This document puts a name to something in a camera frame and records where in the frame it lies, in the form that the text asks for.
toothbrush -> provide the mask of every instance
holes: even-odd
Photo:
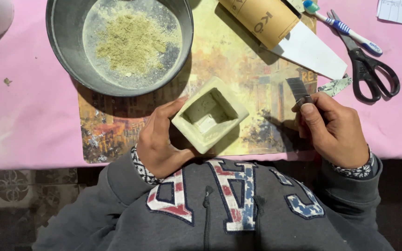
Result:
[[[350,27],[348,27],[343,22],[341,22],[339,20],[334,20],[334,19],[331,19],[331,18],[327,18],[327,17],[321,15],[320,13],[318,13],[317,11],[320,9],[320,7],[316,3],[314,3],[313,1],[306,0],[306,1],[303,2],[303,6],[305,7],[306,12],[308,12],[311,15],[316,15],[316,17],[318,19],[326,22],[330,26],[335,27],[340,32],[342,32],[342,33],[344,33],[346,35],[349,35],[354,40],[358,41],[365,49],[367,49],[373,55],[376,55],[376,56],[381,56],[382,55],[382,49],[379,48],[379,46],[377,46],[375,43],[371,42],[370,40],[362,37],[361,35],[357,34],[356,32],[354,32],[352,29],[350,29]]]

patterned shirt cuff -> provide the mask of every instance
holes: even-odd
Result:
[[[340,168],[340,167],[332,164],[333,170],[335,172],[341,174],[342,176],[345,176],[347,178],[352,178],[355,180],[369,180],[369,179],[373,178],[375,176],[375,174],[373,173],[373,164],[374,164],[375,159],[373,157],[370,146],[368,148],[369,148],[370,157],[368,158],[369,160],[367,161],[367,163],[365,165],[363,165],[362,167],[355,168],[355,169],[344,169],[344,168]]]
[[[156,177],[144,167],[144,164],[142,164],[142,161],[137,156],[136,146],[137,144],[131,148],[131,158],[133,159],[133,164],[136,167],[137,173],[147,184],[153,186],[159,185],[164,181],[164,179],[156,179]]]

scissors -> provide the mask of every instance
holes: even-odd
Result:
[[[338,15],[334,10],[331,13],[327,13],[329,18],[340,20]],[[339,32],[345,46],[348,49],[348,54],[352,61],[353,65],[353,92],[355,93],[356,98],[361,101],[374,103],[381,99],[381,92],[391,98],[399,93],[399,79],[394,70],[390,68],[388,65],[380,62],[370,56],[367,56],[362,49],[356,45],[353,39],[341,32]],[[389,92],[385,85],[382,83],[381,79],[379,79],[375,68],[379,67],[385,72],[387,72],[388,77],[390,78],[392,87]],[[359,85],[359,81],[364,80],[370,92],[372,93],[372,98],[367,98],[362,94],[361,87]]]

painted placemat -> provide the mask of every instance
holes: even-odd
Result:
[[[195,33],[192,52],[181,72],[159,90],[132,98],[93,92],[76,83],[84,159],[88,163],[116,160],[136,144],[153,110],[217,76],[235,91],[250,116],[217,143],[210,154],[247,155],[310,149],[292,129],[295,100],[286,78],[301,77],[315,92],[317,75],[259,47],[218,1],[193,3]],[[302,16],[315,32],[316,19]]]

gray hoodie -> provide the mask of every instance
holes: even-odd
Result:
[[[391,251],[375,222],[377,157],[372,168],[358,180],[324,161],[312,193],[276,168],[211,159],[152,186],[126,154],[49,220],[33,250]]]

